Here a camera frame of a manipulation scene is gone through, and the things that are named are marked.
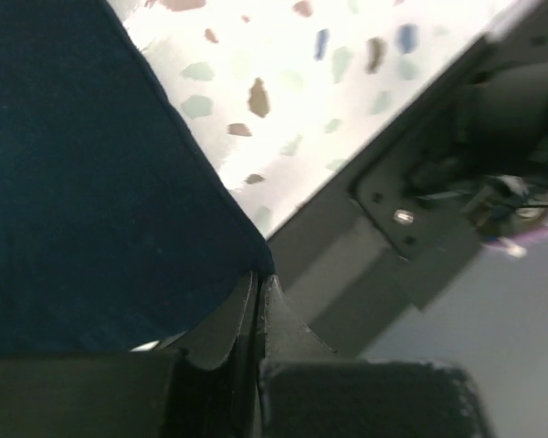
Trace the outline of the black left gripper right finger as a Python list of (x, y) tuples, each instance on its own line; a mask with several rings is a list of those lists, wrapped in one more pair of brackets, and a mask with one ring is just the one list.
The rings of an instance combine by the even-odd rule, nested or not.
[(341, 358), (293, 314), (276, 276), (261, 294), (262, 436), (493, 436), (476, 384), (462, 368)]

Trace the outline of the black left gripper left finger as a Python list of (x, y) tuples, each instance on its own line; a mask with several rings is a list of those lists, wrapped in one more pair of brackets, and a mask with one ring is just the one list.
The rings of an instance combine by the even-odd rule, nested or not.
[(0, 437), (249, 437), (258, 280), (142, 352), (0, 357)]

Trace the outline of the navy maroon tank top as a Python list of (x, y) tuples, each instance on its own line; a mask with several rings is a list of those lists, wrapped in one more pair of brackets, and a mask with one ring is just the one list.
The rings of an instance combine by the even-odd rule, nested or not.
[(0, 354), (129, 350), (273, 271), (107, 3), (0, 1)]

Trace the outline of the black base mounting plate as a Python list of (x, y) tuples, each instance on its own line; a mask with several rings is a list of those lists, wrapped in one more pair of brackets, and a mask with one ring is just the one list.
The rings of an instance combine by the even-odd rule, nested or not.
[(471, 44), (270, 243), (300, 317), (355, 356), (547, 219), (548, 26), (527, 26)]

